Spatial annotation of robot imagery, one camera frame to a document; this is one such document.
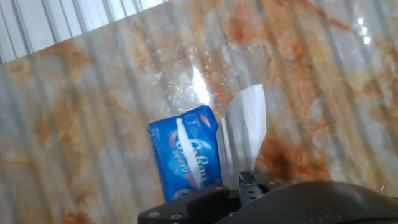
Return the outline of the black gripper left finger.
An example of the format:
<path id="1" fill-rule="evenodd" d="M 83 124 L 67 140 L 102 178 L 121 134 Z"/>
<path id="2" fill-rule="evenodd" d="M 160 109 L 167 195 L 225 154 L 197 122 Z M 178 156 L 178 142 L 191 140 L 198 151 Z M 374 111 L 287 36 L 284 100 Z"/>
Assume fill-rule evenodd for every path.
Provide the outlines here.
<path id="1" fill-rule="evenodd" d="M 263 194 L 263 179 L 258 174 L 241 172 L 238 188 L 212 185 L 138 215 L 138 224 L 217 223 L 235 215 Z"/>

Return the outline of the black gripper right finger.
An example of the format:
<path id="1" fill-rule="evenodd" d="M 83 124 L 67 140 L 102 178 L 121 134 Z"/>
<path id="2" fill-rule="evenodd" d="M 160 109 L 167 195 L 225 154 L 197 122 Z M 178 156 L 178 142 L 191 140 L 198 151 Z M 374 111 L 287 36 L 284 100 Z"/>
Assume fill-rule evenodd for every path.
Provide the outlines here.
<path id="1" fill-rule="evenodd" d="M 281 187 L 282 184 L 275 182 L 275 181 L 269 181 L 269 182 L 264 182 L 262 185 L 263 191 L 271 191 L 274 189 L 277 189 Z"/>

